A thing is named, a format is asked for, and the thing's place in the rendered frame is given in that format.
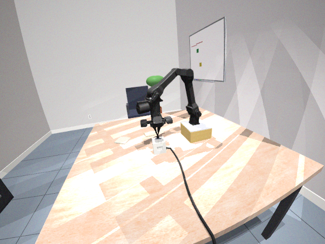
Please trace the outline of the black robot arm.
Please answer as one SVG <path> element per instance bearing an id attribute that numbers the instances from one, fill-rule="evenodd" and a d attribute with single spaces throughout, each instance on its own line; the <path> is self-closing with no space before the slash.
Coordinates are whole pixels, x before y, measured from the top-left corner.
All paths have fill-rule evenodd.
<path id="1" fill-rule="evenodd" d="M 173 81 L 173 79 L 177 76 L 180 76 L 185 84 L 186 95 L 188 104 L 186 106 L 186 111 L 190 115 L 189 123 L 194 125 L 200 125 L 199 119 L 201 117 L 201 112 L 199 110 L 198 105 L 195 101 L 194 91 L 192 81 L 194 79 L 194 74 L 192 69 L 180 69 L 180 68 L 173 68 L 159 83 L 153 85 L 147 90 L 147 94 L 143 101 L 137 102 L 137 113 L 142 114 L 149 111 L 160 111 L 160 103 L 163 100 L 160 96 L 163 94 L 164 89 Z M 150 99 L 151 97 L 151 99 Z M 154 128 L 162 127 L 166 124 L 166 118 L 162 117 L 161 114 L 159 116 L 152 117 L 153 126 Z"/>

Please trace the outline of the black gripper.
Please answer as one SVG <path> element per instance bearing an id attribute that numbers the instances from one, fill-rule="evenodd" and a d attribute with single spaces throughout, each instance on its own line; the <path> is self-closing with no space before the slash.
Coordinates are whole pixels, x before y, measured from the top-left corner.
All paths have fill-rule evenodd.
<path id="1" fill-rule="evenodd" d="M 153 115 L 155 114 L 155 116 L 159 116 L 160 114 L 160 111 L 150 111 L 150 114 L 151 114 L 151 120 L 147 121 L 147 119 L 141 119 L 140 120 L 140 125 L 141 125 L 141 128 L 143 127 L 147 127 L 147 124 L 150 124 L 150 127 L 155 130 L 156 134 L 158 133 L 159 134 L 159 131 L 160 131 L 160 128 L 161 127 L 157 127 L 157 131 L 156 131 L 156 128 L 154 128 L 153 126 L 153 121 L 152 121 L 152 117 Z M 173 119 L 170 117 L 170 116 L 165 116 L 166 118 L 166 123 L 167 124 L 172 124 L 173 123 Z"/>

